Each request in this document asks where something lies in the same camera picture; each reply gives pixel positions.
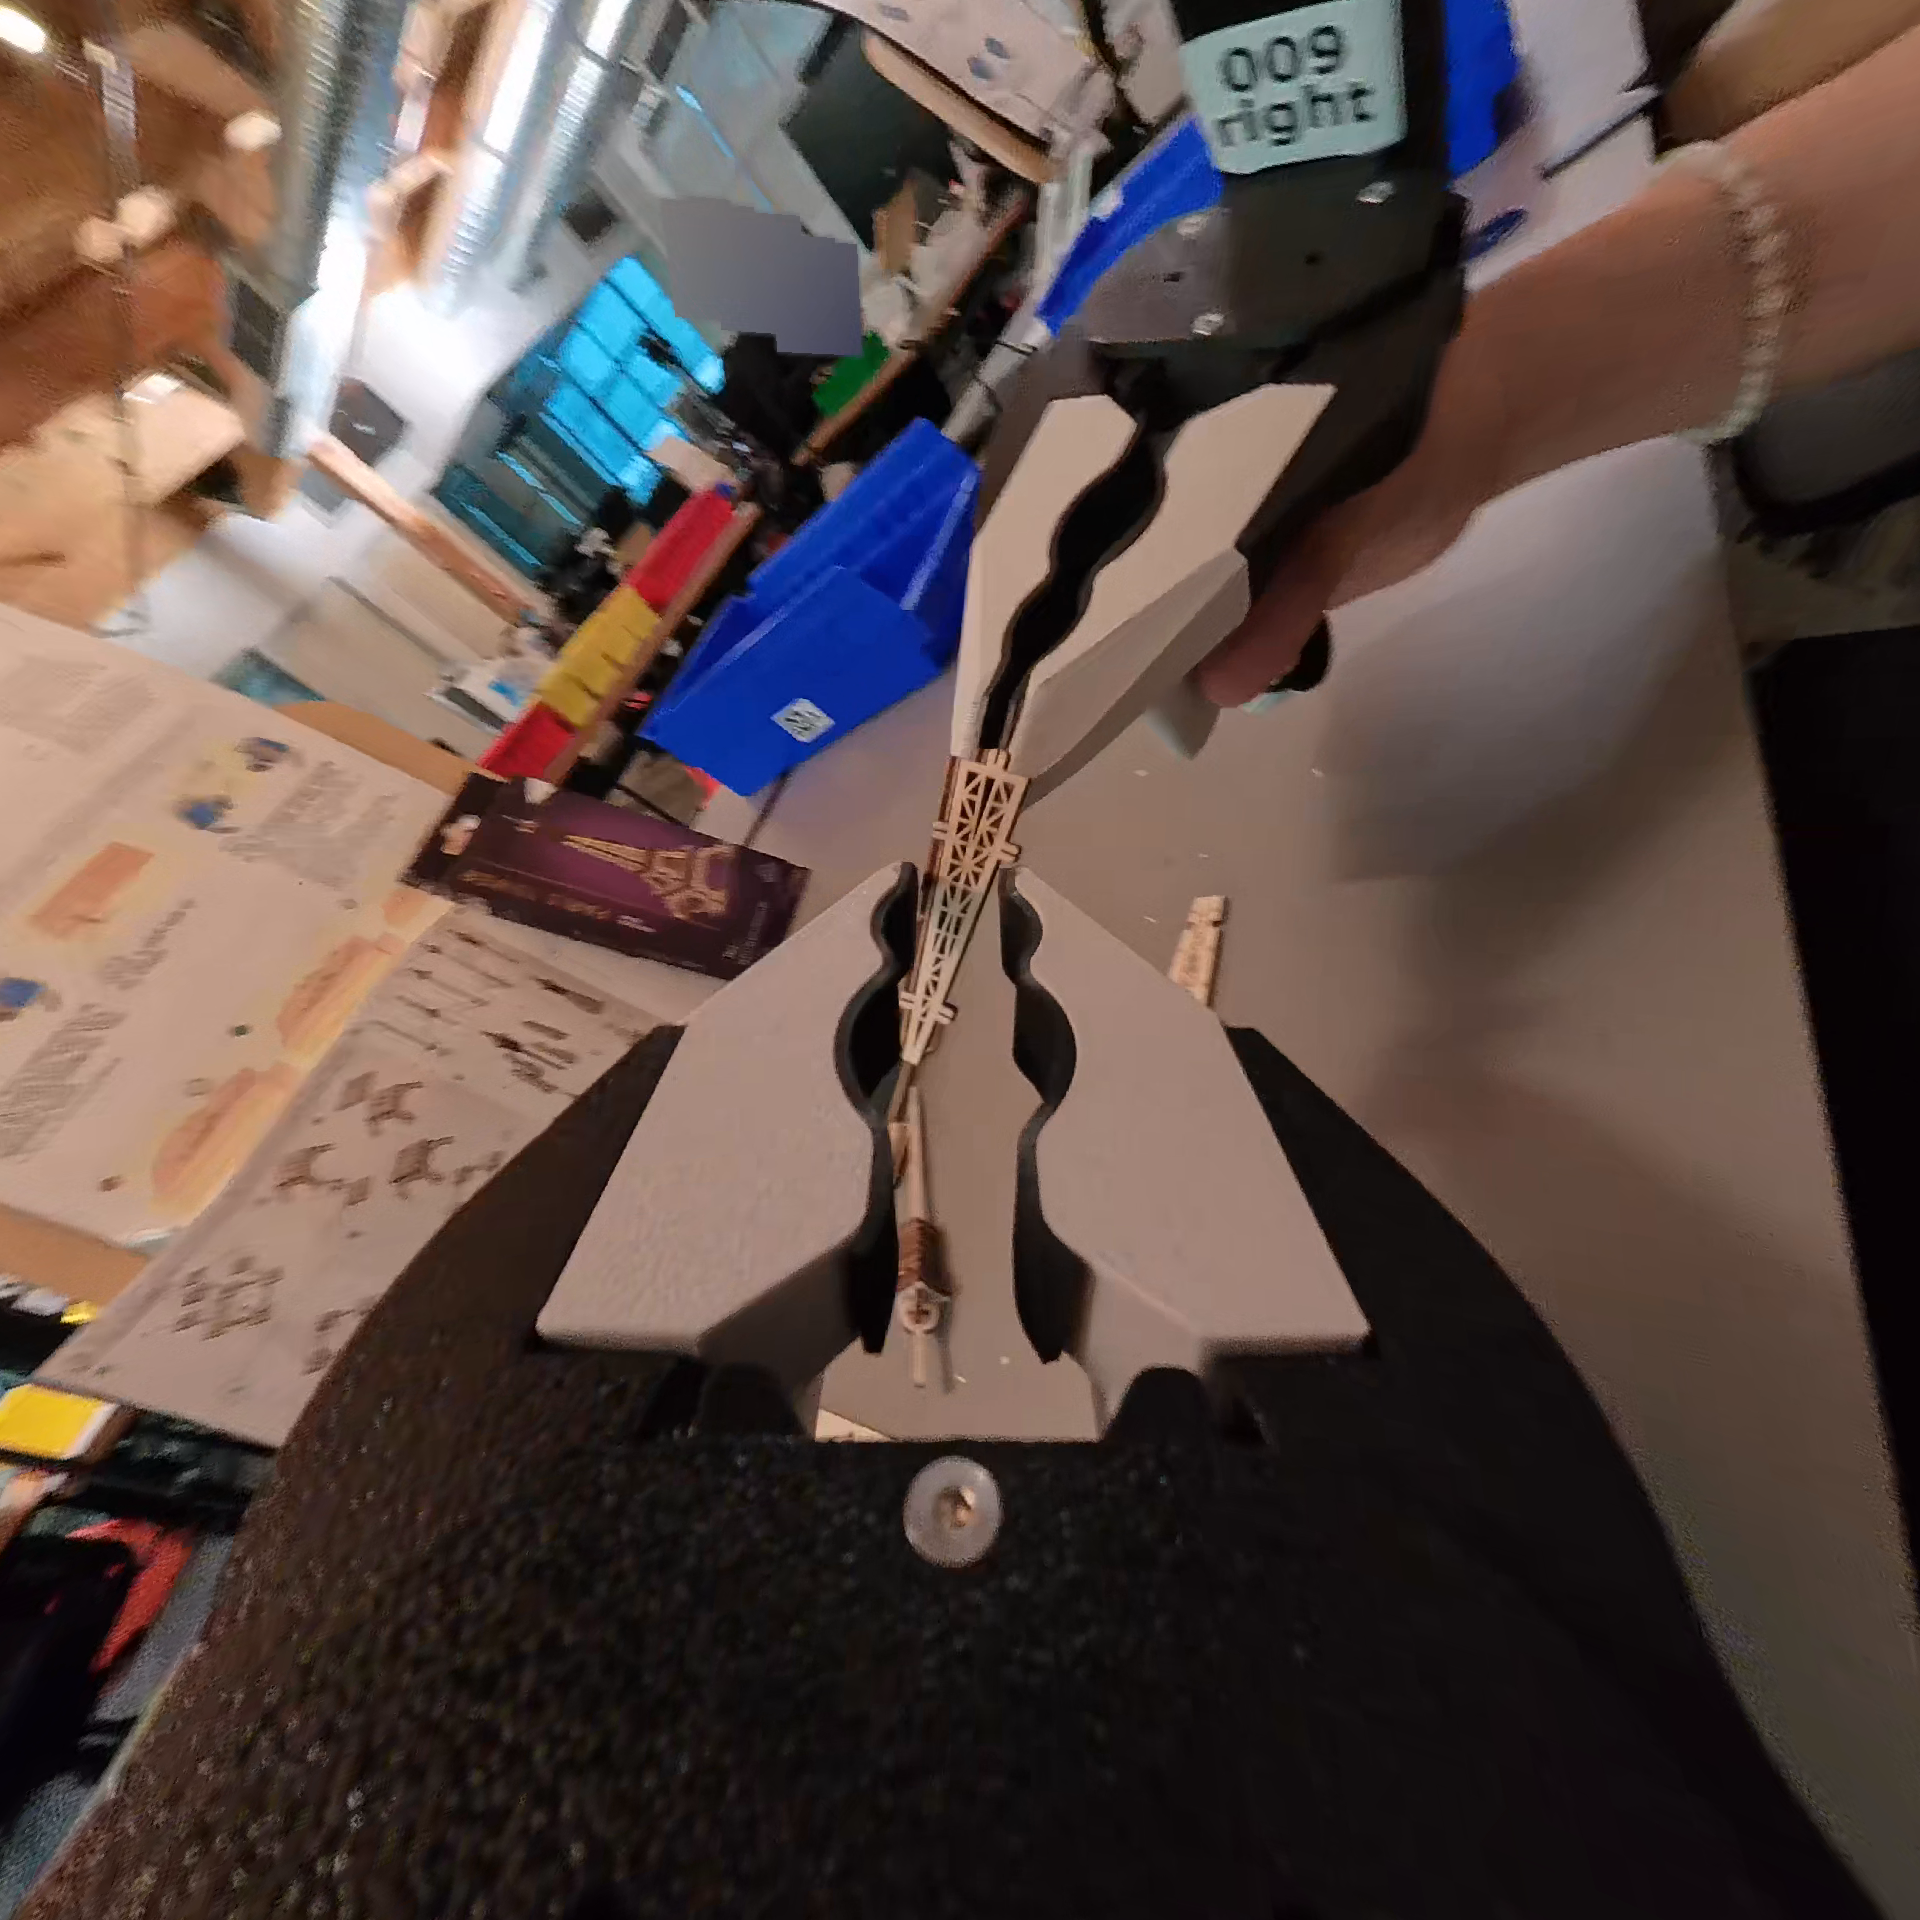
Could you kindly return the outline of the yellow plastic bin stack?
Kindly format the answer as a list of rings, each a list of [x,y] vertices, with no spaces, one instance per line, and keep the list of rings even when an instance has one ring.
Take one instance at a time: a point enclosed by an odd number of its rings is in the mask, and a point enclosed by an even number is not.
[[[539,706],[583,731],[634,661],[650,658],[656,625],[659,613],[631,583],[616,586],[553,655]]]

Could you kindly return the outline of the grey desk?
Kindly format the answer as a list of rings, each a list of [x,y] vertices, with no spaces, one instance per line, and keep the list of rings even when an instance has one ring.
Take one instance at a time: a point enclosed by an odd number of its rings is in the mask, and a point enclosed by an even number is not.
[[[1490,1248],[1647,1481],[1775,1759],[1914,1915],[1914,1600],[1706,477],[1508,494],[1330,621],[1330,679],[1031,802],[1034,875],[1216,1007]]]

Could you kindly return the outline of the beige dotted sheet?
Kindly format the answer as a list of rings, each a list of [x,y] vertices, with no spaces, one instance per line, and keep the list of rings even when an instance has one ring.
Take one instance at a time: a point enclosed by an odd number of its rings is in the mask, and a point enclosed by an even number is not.
[[[832,7],[1045,146],[1095,130],[1115,105],[1109,72],[1070,6],[843,2]]]

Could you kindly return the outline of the red black bag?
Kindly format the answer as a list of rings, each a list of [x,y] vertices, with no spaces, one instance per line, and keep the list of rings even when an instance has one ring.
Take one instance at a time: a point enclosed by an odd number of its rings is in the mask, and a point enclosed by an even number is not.
[[[119,1519],[4,1547],[4,1820],[78,1767],[102,1688],[163,1614],[194,1547],[193,1528]]]

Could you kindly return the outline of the person's right forearm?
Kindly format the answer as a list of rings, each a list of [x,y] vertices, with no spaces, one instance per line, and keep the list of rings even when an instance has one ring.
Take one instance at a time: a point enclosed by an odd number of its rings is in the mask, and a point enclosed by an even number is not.
[[[1668,90],[1668,162],[1726,217],[1739,312],[1721,436],[1914,348],[1918,6],[1739,2]]]

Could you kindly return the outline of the illustrated instruction booklet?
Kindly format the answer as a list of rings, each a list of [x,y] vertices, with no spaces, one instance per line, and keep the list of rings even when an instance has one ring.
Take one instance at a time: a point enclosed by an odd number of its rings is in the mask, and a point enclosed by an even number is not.
[[[443,793],[4,609],[3,1202],[119,1244],[239,1169],[440,904]]]

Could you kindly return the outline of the purple model kit box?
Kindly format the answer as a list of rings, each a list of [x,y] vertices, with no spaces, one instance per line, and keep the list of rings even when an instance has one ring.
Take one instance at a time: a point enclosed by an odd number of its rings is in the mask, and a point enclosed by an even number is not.
[[[472,774],[402,881],[519,928],[733,979],[790,934],[811,871],[531,780]]]

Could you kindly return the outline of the large window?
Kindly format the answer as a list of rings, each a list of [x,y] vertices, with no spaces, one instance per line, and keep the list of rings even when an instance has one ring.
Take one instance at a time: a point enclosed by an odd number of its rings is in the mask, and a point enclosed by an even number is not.
[[[655,446],[683,436],[680,401],[721,380],[721,352],[623,257],[472,403],[433,502],[536,575],[608,500],[645,514],[670,488]]]

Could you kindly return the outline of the assembly diagram sheet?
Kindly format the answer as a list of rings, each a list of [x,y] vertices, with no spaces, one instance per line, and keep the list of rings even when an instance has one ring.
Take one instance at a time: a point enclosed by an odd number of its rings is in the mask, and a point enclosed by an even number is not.
[[[247,1164],[34,1380],[280,1446],[452,1215],[711,990],[452,905]]]

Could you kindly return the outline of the person's right hand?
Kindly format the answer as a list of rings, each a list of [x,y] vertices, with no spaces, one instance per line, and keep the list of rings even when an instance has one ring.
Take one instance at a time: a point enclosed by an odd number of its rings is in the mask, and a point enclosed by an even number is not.
[[[1482,286],[1413,452],[1284,550],[1198,666],[1200,698],[1243,708],[1264,694],[1327,609],[1424,571],[1502,494],[1721,420],[1739,390],[1751,282],[1734,200],[1693,162]]]

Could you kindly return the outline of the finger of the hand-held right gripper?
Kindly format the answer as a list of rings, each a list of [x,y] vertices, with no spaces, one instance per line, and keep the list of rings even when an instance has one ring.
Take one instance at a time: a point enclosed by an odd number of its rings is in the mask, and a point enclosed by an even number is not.
[[[1160,460],[1157,508],[1028,673],[1006,744],[1025,798],[1043,801],[1101,756],[1237,625],[1251,604],[1237,538],[1335,397],[1264,383],[1186,420]]]
[[[1161,494],[1154,439],[1115,397],[1043,406],[972,535],[951,757],[1010,749],[1030,679],[1087,609],[1099,567],[1144,530]]]

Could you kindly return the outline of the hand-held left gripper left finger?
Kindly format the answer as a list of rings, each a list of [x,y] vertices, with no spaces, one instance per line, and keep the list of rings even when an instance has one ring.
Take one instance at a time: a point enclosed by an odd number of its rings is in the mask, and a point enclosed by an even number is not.
[[[890,1107],[919,875],[878,867],[678,1033],[536,1314],[556,1359],[737,1375],[815,1436],[828,1366],[893,1318]]]

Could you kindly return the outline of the blue plastic bin white tag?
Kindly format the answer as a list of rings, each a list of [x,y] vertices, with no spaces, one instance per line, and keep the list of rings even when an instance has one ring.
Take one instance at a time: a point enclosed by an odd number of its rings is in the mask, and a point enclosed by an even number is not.
[[[963,580],[905,603],[832,564],[778,603],[737,595],[708,621],[639,737],[742,798],[935,681],[959,646]]]

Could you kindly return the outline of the wooden-edged background table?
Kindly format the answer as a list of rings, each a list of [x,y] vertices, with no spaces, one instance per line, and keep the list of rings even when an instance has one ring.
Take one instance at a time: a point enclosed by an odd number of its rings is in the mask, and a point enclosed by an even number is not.
[[[828,448],[930,357],[940,336],[960,315],[968,288],[1008,246],[1010,234],[1031,221],[1034,210],[1037,192],[1031,187],[1010,189],[994,200],[985,224],[968,224],[944,249],[935,249],[936,277],[931,288],[911,294],[907,319],[890,344],[882,368],[791,448],[791,467],[828,465]]]

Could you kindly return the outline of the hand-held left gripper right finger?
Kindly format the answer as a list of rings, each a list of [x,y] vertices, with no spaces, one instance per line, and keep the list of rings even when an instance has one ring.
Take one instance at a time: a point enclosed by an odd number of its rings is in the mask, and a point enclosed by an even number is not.
[[[1043,1363],[1087,1380],[1095,1433],[1146,1373],[1356,1354],[1370,1324],[1236,1045],[1200,1001],[1016,869],[1000,881],[1016,1140],[1010,1276]]]

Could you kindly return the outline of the red plastic bin stack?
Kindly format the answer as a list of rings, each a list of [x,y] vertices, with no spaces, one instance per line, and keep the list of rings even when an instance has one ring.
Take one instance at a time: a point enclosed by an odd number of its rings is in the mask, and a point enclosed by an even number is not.
[[[553,766],[560,766],[561,777],[572,766],[577,740],[580,731],[561,714],[534,699],[493,737],[472,766],[493,780],[551,782]]]
[[[683,496],[678,509],[668,514],[625,572],[625,586],[651,613],[666,613],[680,595],[687,580],[704,564],[712,541],[719,541],[733,521],[737,500],[729,486],[715,486]]]

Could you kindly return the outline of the joined wooden lattice panels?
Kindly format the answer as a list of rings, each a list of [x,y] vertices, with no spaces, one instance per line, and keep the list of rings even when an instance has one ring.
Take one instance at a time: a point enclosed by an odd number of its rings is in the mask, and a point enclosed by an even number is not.
[[[1016,861],[1013,830],[1028,784],[1013,774],[1006,749],[977,749],[947,764],[922,881],[914,962],[897,990],[903,1081],[922,1069],[954,1020],[951,990],[983,905],[1000,871]]]

